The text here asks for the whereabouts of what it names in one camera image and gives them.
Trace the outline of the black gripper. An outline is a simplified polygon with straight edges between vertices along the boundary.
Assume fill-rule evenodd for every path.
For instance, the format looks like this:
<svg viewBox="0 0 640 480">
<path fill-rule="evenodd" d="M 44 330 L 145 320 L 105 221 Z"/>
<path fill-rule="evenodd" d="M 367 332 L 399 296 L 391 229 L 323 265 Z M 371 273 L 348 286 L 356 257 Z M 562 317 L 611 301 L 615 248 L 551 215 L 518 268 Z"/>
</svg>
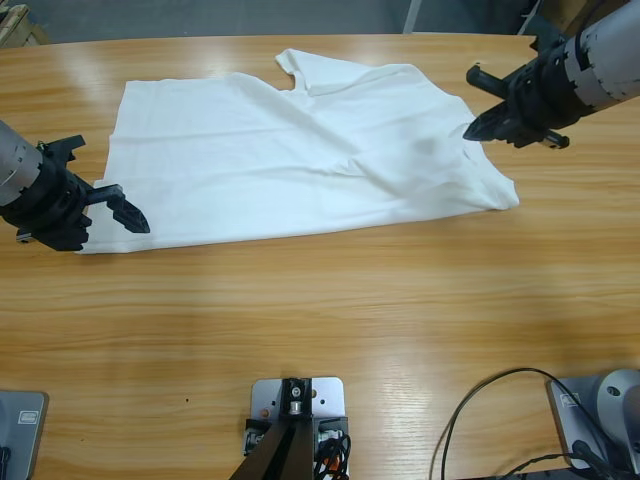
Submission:
<svg viewBox="0 0 640 480">
<path fill-rule="evenodd" d="M 92 220 L 84 214 L 89 205 L 106 203 L 113 219 L 131 233 L 148 234 L 150 226 L 142 211 L 130 203 L 115 185 L 93 188 L 60 166 L 45 166 L 31 187 L 1 208 L 1 217 L 58 251 L 80 251 L 88 241 Z"/>
<path fill-rule="evenodd" d="M 467 82 L 501 99 L 481 113 L 466 129 L 469 141 L 504 141 L 516 148 L 541 143 L 552 149 L 569 146 L 568 137 L 558 131 L 591 113 L 575 93 L 565 61 L 567 41 L 555 40 L 539 51 L 535 59 L 500 79 L 480 66 L 471 67 Z"/>
</svg>

